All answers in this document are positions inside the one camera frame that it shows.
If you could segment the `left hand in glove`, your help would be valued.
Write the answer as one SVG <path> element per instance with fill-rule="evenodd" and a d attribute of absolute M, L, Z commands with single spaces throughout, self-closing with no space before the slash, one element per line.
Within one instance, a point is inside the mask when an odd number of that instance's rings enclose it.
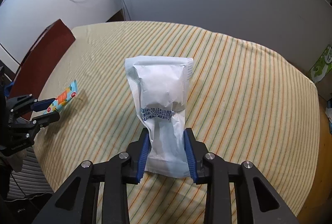
<path fill-rule="evenodd" d="M 15 172 L 20 172 L 22 170 L 23 160 L 26 155 L 27 152 L 26 149 L 24 149 L 9 157 L 6 157 L 6 160 Z"/>

